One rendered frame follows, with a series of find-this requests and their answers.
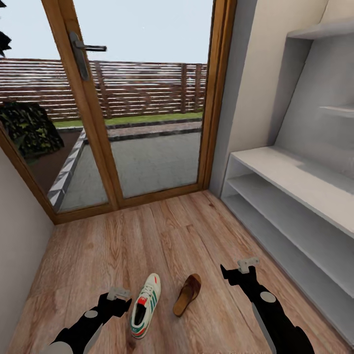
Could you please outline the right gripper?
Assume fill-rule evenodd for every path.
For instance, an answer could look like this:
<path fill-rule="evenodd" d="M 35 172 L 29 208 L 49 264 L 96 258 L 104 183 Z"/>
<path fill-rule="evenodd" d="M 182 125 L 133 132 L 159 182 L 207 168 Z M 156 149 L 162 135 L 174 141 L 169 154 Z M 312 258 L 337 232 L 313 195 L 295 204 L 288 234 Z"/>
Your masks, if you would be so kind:
<path fill-rule="evenodd" d="M 254 266 L 249 267 L 249 273 L 242 274 L 238 269 L 226 270 L 222 265 L 220 265 L 224 279 L 228 279 L 231 286 L 240 285 L 242 290 L 245 292 L 244 288 L 246 284 L 250 281 L 257 281 L 256 269 Z"/>

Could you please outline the sandal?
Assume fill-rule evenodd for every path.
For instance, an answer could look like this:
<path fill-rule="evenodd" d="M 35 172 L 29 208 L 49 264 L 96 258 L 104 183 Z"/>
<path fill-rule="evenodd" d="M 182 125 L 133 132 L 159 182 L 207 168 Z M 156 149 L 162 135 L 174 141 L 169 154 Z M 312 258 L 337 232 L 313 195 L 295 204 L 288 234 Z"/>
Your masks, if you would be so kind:
<path fill-rule="evenodd" d="M 201 290 L 201 278 L 197 273 L 191 274 L 185 281 L 173 306 L 175 316 L 180 318 L 190 303 L 197 298 Z"/>

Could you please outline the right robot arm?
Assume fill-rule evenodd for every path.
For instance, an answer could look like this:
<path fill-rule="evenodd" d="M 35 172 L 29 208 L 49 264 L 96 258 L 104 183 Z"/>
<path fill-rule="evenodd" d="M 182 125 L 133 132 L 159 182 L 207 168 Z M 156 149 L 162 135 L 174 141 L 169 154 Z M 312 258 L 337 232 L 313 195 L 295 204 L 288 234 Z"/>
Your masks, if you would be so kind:
<path fill-rule="evenodd" d="M 238 260 L 238 269 L 220 267 L 224 279 L 228 279 L 231 286 L 240 285 L 250 299 L 253 313 L 273 354 L 315 354 L 305 332 L 299 326 L 294 327 L 276 296 L 258 284 L 254 266 L 260 263 L 259 257 L 250 257 Z"/>

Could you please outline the gym shoe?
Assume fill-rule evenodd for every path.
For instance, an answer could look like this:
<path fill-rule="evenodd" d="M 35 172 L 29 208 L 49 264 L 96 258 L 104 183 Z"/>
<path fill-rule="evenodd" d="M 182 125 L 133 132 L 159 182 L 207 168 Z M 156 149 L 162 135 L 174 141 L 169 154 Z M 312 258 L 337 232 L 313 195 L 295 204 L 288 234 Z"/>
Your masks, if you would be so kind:
<path fill-rule="evenodd" d="M 131 331 L 134 338 L 141 340 L 145 337 L 160 294 L 160 277 L 157 273 L 152 273 L 147 278 L 133 309 Z"/>

